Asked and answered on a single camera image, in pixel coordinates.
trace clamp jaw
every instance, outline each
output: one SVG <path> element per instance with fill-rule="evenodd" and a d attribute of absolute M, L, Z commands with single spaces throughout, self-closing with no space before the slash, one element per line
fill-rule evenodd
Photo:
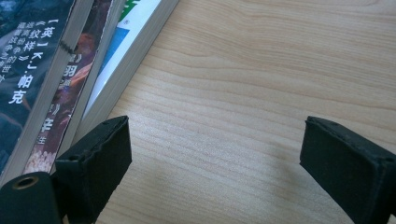
<path fill-rule="evenodd" d="M 128 117 L 99 124 L 56 162 L 56 172 L 19 176 L 0 190 L 1 223 L 93 223 L 131 158 Z"/>
<path fill-rule="evenodd" d="M 300 161 L 355 223 L 396 214 L 396 155 L 357 133 L 308 117 Z"/>

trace wooden surface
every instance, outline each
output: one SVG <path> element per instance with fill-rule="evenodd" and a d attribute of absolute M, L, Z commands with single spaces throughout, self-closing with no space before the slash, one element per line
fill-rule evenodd
<path fill-rule="evenodd" d="M 134 162 L 98 223 L 351 223 L 304 121 L 396 153 L 395 73 L 396 1 L 180 0 L 110 116 Z"/>

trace stack of books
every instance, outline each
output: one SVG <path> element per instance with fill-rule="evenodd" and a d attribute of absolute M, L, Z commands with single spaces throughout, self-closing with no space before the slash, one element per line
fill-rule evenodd
<path fill-rule="evenodd" d="M 0 0 L 0 187 L 107 119 L 178 0 Z"/>

